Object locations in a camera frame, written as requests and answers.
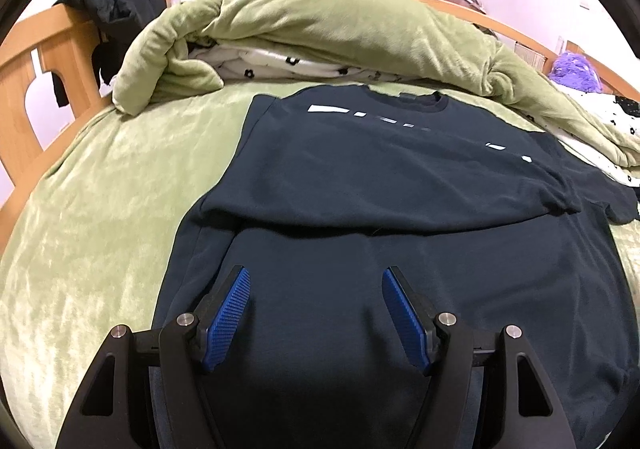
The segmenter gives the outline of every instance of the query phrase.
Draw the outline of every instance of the bedsheet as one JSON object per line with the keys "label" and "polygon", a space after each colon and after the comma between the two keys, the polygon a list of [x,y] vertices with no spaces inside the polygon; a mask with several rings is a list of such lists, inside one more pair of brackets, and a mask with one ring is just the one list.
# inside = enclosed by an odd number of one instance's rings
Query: bedsheet
{"label": "bedsheet", "polygon": [[[136,118],[111,106],[39,182],[0,259],[0,373],[12,413],[36,449],[54,447],[109,329],[150,327],[178,223],[225,171],[252,97],[315,84],[229,82],[212,94],[149,106]],[[393,95],[433,92],[370,86]],[[537,129],[500,103],[438,89]],[[636,307],[638,223],[611,227]]]}

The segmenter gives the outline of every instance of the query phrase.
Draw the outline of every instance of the t-shirt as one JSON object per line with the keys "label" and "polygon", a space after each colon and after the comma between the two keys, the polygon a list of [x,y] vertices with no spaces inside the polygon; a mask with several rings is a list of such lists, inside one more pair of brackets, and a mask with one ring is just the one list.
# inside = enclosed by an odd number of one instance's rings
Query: t-shirt
{"label": "t-shirt", "polygon": [[[251,298],[201,379],[229,447],[404,447],[428,386],[382,299],[386,267],[475,328],[519,325],[580,448],[638,383],[638,328],[607,219],[632,189],[441,94],[366,87],[257,96],[236,156],[184,217],[154,327],[193,310],[235,264]],[[167,445],[158,375],[159,435]],[[475,431],[480,379],[460,447]]]}

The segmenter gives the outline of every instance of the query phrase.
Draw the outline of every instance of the blue gripper pad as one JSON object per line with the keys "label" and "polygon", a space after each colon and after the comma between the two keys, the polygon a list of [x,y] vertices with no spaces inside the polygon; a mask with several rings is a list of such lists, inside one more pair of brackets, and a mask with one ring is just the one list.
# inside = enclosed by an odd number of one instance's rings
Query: blue gripper pad
{"label": "blue gripper pad", "polygon": [[426,351],[426,334],[414,309],[390,270],[382,274],[382,297],[394,322],[398,337],[409,362],[425,372],[431,362]]}
{"label": "blue gripper pad", "polygon": [[207,332],[207,351],[202,360],[205,371],[213,371],[213,368],[225,360],[244,307],[249,301],[250,289],[249,272],[242,269]]}

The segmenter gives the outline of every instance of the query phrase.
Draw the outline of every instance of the wooden bed frame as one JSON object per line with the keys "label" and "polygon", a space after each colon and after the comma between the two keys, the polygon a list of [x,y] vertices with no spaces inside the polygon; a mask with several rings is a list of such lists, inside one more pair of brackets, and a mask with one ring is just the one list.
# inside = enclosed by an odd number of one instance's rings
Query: wooden bed frame
{"label": "wooden bed frame", "polygon": [[[444,0],[418,1],[490,28],[542,54],[546,58],[543,73],[550,72],[558,57],[529,36],[485,14]],[[78,131],[111,103],[109,96],[100,96],[95,83],[91,56],[98,41],[98,30],[86,16],[57,5],[16,23],[0,45],[0,161],[15,185],[0,208],[0,255],[38,180],[62,156]],[[576,45],[572,47],[580,52]],[[27,89],[35,79],[32,50],[38,51],[43,72],[52,71],[62,78],[75,116],[74,122],[45,150],[31,127],[24,102]],[[612,93],[640,101],[640,92],[631,84],[592,57],[587,59]]]}

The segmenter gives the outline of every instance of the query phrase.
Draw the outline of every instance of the green fleece comforter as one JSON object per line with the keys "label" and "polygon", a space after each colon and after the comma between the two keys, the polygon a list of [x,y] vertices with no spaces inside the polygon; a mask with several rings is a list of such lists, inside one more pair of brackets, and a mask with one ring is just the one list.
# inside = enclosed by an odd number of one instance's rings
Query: green fleece comforter
{"label": "green fleece comforter", "polygon": [[[186,59],[187,38],[238,40],[445,82],[463,90],[440,91],[521,128],[536,129],[511,108],[571,129],[622,166],[640,159],[637,139],[583,115],[472,26],[411,0],[191,0],[172,7],[127,54],[114,89],[118,109],[93,118],[44,175],[0,259],[0,373],[36,449],[55,445],[109,329],[150,326],[178,223],[228,166],[254,95],[287,96],[316,84],[224,85],[213,68]],[[430,83],[371,87],[391,95],[433,91]],[[637,294],[640,230],[631,224],[612,232]]]}

